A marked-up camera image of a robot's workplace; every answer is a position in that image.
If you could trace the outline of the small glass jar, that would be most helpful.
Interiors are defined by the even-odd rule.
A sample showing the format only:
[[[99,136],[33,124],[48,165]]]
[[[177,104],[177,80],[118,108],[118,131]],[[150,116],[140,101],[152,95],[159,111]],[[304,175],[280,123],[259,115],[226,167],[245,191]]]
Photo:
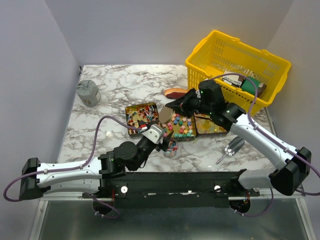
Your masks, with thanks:
[[[174,158],[177,155],[179,149],[178,143],[174,140],[171,139],[168,145],[168,148],[166,151],[163,152],[164,157],[166,158]]]

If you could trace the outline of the round jar lid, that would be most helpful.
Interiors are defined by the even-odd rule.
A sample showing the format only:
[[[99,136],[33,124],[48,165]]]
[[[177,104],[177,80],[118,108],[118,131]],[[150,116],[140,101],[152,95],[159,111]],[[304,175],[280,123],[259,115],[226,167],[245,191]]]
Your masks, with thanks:
[[[172,108],[169,108],[167,106],[164,106],[161,111],[159,112],[159,122],[163,124],[167,124],[171,121],[174,110]]]

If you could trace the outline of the tin of star candies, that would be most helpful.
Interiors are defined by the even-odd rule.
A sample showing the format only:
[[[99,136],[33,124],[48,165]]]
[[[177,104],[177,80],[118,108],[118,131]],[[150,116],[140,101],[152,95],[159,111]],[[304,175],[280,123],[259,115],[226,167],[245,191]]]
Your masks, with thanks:
[[[194,117],[186,117],[175,113],[170,115],[170,121],[160,123],[164,129],[165,136],[173,132],[172,138],[177,142],[193,141],[196,138],[196,125]]]

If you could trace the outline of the tin of popsicle gummies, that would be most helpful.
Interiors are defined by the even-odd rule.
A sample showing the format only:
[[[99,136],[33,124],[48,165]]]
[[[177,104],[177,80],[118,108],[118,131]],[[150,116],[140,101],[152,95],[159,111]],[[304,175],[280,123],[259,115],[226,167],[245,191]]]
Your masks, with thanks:
[[[194,114],[196,136],[198,138],[213,138],[226,136],[229,132],[214,124],[205,114]]]

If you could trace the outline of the tin of lollipops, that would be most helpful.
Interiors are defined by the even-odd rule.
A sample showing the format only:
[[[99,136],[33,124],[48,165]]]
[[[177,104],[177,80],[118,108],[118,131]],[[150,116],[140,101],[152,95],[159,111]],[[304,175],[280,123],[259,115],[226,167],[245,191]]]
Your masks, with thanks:
[[[129,127],[138,128],[139,122],[155,122],[159,120],[159,112],[155,102],[127,106],[125,108],[126,123]]]

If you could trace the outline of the metal candy scoop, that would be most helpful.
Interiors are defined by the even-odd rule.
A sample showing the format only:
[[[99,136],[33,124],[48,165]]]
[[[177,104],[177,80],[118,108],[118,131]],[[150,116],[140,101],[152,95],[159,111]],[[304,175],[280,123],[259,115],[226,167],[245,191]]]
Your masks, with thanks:
[[[224,154],[217,160],[216,164],[219,164],[225,157],[235,155],[244,145],[245,140],[239,136],[236,136],[225,146]]]

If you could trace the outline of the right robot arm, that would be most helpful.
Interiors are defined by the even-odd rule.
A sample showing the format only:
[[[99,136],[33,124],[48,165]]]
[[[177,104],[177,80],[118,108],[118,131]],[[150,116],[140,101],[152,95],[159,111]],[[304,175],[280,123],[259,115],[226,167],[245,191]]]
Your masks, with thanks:
[[[272,163],[270,169],[241,171],[230,183],[230,191],[236,196],[253,188],[273,188],[291,196],[310,173],[311,152],[307,148],[297,149],[265,130],[243,108],[227,102],[221,86],[212,79],[202,81],[198,90],[190,89],[165,107],[184,117],[209,116],[213,123],[244,139]]]

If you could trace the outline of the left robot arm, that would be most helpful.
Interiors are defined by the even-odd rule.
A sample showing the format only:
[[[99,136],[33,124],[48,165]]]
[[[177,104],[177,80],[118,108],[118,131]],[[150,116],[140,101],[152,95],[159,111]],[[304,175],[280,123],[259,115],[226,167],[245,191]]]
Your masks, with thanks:
[[[64,185],[69,181],[85,179],[115,179],[125,176],[126,170],[137,171],[144,166],[153,150],[166,151],[172,133],[146,130],[138,143],[125,141],[89,162],[84,160],[61,164],[41,163],[37,157],[27,160],[22,168],[19,197],[22,200],[34,200],[53,191],[55,184]]]

